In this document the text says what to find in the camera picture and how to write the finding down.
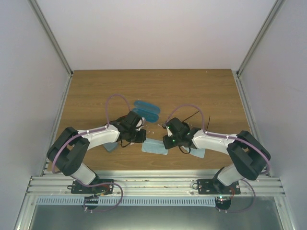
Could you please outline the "light blue cleaning cloth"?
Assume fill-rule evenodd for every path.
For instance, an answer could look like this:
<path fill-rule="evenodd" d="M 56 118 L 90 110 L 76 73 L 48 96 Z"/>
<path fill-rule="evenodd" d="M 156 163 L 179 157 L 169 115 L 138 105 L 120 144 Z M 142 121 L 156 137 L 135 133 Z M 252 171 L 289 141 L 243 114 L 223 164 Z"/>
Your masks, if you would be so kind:
<path fill-rule="evenodd" d="M 165 148 L 163 141 L 147 138 L 142 144 L 142 152 L 167 155 L 168 150 Z"/>

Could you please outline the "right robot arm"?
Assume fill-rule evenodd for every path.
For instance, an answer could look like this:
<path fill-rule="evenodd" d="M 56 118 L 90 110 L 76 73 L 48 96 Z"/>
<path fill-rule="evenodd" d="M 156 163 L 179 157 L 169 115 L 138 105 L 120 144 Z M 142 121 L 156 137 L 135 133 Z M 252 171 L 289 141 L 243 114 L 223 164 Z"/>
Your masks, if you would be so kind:
<path fill-rule="evenodd" d="M 239 134 L 212 133 L 200 128 L 189 128 L 187 123 L 172 118 L 165 124 L 167 135 L 163 137 L 165 149 L 178 147 L 185 154 L 193 150 L 214 150 L 228 155 L 232 164 L 222 167 L 209 181 L 213 192 L 224 194 L 233 183 L 242 179 L 255 181 L 264 169 L 270 167 L 271 155 L 248 132 Z"/>

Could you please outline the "blue translucent glasses case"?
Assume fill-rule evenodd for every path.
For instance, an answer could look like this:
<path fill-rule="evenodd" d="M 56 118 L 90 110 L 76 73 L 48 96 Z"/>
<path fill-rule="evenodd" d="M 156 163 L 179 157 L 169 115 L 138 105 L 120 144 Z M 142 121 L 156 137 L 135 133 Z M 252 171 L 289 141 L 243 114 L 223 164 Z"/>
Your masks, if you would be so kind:
<path fill-rule="evenodd" d="M 136 100 L 133 111 L 143 117 L 147 122 L 155 123 L 159 120 L 161 109 L 154 104 Z"/>

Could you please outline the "black round sunglasses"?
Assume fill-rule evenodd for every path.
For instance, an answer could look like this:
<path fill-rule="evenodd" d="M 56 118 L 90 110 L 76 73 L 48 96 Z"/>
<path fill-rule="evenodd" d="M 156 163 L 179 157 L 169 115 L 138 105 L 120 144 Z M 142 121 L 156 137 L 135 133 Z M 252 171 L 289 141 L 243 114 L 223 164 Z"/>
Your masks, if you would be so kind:
<path fill-rule="evenodd" d="M 208 117 L 205 117 L 205 130 L 209 129 L 209 126 L 211 123 L 211 117 L 212 117 L 211 115 L 208 115 Z M 199 114 L 199 111 L 196 111 L 189 117 L 185 118 L 183 122 L 189 125 L 190 128 L 201 127 L 202 119 L 201 119 L 201 115 Z"/>

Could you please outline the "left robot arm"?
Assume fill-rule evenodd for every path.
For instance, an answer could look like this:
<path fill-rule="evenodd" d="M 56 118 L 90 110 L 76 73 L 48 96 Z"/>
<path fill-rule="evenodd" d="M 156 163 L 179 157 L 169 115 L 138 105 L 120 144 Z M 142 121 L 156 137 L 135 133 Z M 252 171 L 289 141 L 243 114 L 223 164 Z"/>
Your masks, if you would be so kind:
<path fill-rule="evenodd" d="M 146 130 L 142 128 L 144 121 L 144 117 L 130 111 L 102 127 L 89 130 L 65 128 L 47 152 L 52 173 L 70 176 L 87 193 L 95 193 L 99 188 L 99 177 L 83 163 L 87 151 L 108 143 L 143 143 L 146 140 Z"/>

